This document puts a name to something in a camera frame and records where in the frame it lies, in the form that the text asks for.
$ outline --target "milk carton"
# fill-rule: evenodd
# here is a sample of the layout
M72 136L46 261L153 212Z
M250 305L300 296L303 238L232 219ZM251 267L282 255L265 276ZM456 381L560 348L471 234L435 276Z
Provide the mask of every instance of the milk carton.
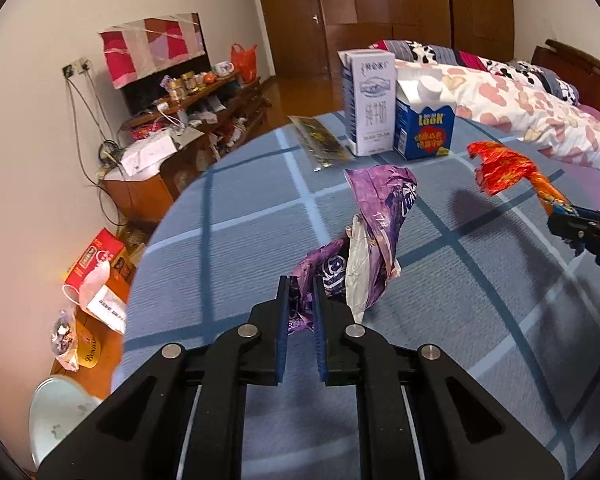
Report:
M456 99L437 78L399 80L394 148L406 159L448 155L455 118Z
M346 145L356 156L394 148L395 54L384 50L344 50L342 91Z

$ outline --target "metal screw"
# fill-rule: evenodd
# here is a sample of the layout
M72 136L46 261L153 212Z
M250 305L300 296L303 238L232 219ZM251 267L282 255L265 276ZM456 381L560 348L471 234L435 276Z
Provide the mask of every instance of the metal screw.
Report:
M435 361L440 357L440 348L435 345L425 345L420 352L422 353L422 357L429 361Z
M358 324L349 325L346 327L346 329L344 329L344 333L349 337L362 337L365 335L365 327Z
M182 349L180 348L180 345L176 345L176 343L171 343L162 347L162 357L167 359L175 359L181 352Z
M252 324L244 324L238 327L238 335L240 337L253 337L258 333L258 327Z

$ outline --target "glass jar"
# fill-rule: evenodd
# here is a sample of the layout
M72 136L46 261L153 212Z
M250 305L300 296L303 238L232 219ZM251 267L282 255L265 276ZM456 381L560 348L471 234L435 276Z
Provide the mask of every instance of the glass jar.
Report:
M193 94L196 90L198 90L198 84L196 82L196 73L195 72L187 72L180 76L182 82L184 83L187 92Z
M187 97L187 90L184 88L184 83L181 79L174 79L167 83L167 92L172 101L179 103Z

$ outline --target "orange candy wrapper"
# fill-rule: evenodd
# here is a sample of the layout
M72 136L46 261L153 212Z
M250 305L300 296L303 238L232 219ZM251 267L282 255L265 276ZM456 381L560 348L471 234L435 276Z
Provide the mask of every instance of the orange candy wrapper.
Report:
M507 148L499 142L483 140L467 146L471 158L482 157L482 164L475 170L475 181L480 190L495 195L526 178L536 190L540 203L548 215L554 211L577 215L571 202L555 189L547 177L528 157Z

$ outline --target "wooden door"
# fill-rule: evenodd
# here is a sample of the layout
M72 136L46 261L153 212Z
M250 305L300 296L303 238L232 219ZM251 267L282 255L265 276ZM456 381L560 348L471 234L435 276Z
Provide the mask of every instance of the wooden door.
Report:
M451 46L449 0L320 0L331 71L338 50L379 40L413 40Z
M454 47L478 56L513 59L513 0L452 0Z
M327 55L319 0L260 0L276 75L326 74Z

